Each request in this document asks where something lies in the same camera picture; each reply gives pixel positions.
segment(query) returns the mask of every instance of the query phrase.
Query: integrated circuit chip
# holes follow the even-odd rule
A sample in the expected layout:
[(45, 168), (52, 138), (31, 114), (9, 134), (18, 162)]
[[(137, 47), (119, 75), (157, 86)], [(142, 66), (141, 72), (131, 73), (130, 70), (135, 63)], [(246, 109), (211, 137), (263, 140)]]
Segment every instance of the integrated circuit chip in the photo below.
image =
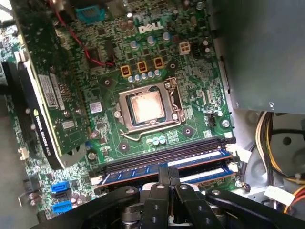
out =
[[(91, 59), (101, 62), (100, 52), (98, 48), (88, 49), (88, 54)], [(98, 63), (93, 62), (90, 59), (88, 59), (88, 65), (90, 69), (100, 67)]]
[(144, 123), (164, 117), (160, 93), (141, 93), (131, 98), (136, 123)]

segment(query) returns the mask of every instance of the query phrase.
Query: white label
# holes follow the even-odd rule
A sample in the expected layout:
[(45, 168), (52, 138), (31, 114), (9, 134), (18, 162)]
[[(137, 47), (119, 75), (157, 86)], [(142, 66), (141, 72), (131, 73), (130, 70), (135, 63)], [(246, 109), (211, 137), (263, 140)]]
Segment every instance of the white label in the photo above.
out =
[(293, 194), (271, 185), (268, 186), (264, 195), (282, 204), (285, 204), (286, 206), (290, 206), (295, 198)]
[(103, 111), (101, 102), (91, 103), (89, 106), (90, 106), (91, 114), (95, 114)]
[(202, 154), (199, 156), (193, 156), (193, 157), (189, 157), (186, 159), (181, 159), (181, 160), (177, 160), (177, 161), (171, 161), (167, 163), (167, 166), (175, 166), (178, 164), (182, 164), (182, 163), (186, 163), (186, 162), (190, 162), (190, 161), (195, 161), (195, 160), (199, 160), (199, 159), (203, 159), (203, 158), (207, 158), (207, 157), (211, 157), (211, 156), (216, 156), (216, 155), (220, 155), (221, 153), (219, 151), (216, 152), (212, 152), (212, 153), (208, 153), (208, 154)]
[(139, 26), (138, 30), (139, 33), (145, 33), (145, 32), (151, 32), (153, 30), (160, 30), (164, 29), (164, 26), (161, 25), (161, 22), (153, 23), (153, 24), (147, 24), (146, 26)]
[(54, 86), (54, 91), (55, 91), (56, 96), (57, 96), (59, 107), (63, 111), (66, 108), (65, 108), (65, 104), (63, 103), (63, 100), (62, 100), (61, 91), (60, 91), (59, 86), (58, 86), (56, 75), (51, 73), (50, 77), (51, 77), (51, 80), (52, 80), (52, 84)]
[(38, 75), (49, 108), (58, 107), (56, 96), (48, 75)]
[(73, 121), (67, 121), (62, 123), (62, 127), (64, 130), (75, 127), (75, 123)]
[(198, 173), (198, 174), (188, 176), (188, 177), (182, 177), (182, 178), (180, 178), (180, 182), (184, 183), (186, 181), (195, 180), (195, 179), (203, 178), (203, 177), (208, 177), (208, 176), (212, 176), (212, 175), (215, 175), (218, 173), (223, 173), (223, 172), (224, 172), (224, 170), (222, 168), (218, 168), (218, 169), (215, 169), (212, 171)]
[(232, 132), (230, 131), (230, 132), (225, 133), (225, 134), (224, 134), (224, 137), (225, 137), (225, 138), (232, 138), (232, 137), (233, 137), (233, 134), (232, 134)]

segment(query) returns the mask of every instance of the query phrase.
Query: blue sata port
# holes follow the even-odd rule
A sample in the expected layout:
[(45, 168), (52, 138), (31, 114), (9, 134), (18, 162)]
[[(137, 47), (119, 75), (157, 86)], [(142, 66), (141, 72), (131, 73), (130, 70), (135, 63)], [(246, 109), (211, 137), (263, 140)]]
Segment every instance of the blue sata port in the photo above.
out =
[(51, 186), (52, 192), (63, 192), (70, 188), (70, 183), (68, 181), (63, 181)]
[(54, 213), (65, 213), (71, 209), (72, 209), (72, 203), (70, 201), (65, 201), (53, 205)]

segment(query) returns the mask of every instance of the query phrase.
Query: label sticker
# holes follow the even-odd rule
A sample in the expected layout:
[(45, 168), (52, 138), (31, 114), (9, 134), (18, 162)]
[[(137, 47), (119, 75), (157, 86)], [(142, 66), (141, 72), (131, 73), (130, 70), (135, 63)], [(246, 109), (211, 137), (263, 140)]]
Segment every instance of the label sticker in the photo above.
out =
[(57, 108), (58, 103), (48, 75), (38, 75), (39, 81), (49, 108)]
[(52, 84), (54, 86), (54, 90), (55, 90), (55, 93), (56, 93), (56, 97), (57, 97), (57, 100), (58, 100), (59, 107), (62, 111), (64, 111), (65, 110), (65, 103), (63, 102), (63, 99), (62, 99), (62, 96), (61, 96), (61, 91), (60, 91), (59, 86), (58, 86), (56, 75), (51, 73), (50, 77), (51, 77), (51, 80), (52, 80)]
[(75, 127), (75, 123), (73, 121), (67, 121), (62, 123), (62, 127), (64, 130)]
[(90, 106), (91, 114), (95, 114), (103, 111), (101, 102), (91, 103), (89, 104), (89, 106)]
[(286, 206), (290, 206), (295, 198), (293, 194), (271, 185), (268, 186), (264, 195), (276, 200), (277, 202), (285, 204)]

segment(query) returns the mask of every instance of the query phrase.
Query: dell logo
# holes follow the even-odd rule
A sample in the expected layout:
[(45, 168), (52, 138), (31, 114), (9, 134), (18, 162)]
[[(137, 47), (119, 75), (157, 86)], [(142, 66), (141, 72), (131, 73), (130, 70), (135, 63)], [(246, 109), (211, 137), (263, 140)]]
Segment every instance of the dell logo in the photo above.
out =
[(161, 25), (161, 22), (153, 23), (153, 24), (147, 24), (146, 26), (139, 26), (139, 33), (145, 33), (145, 32), (151, 32), (153, 30), (160, 30), (164, 29), (164, 26)]

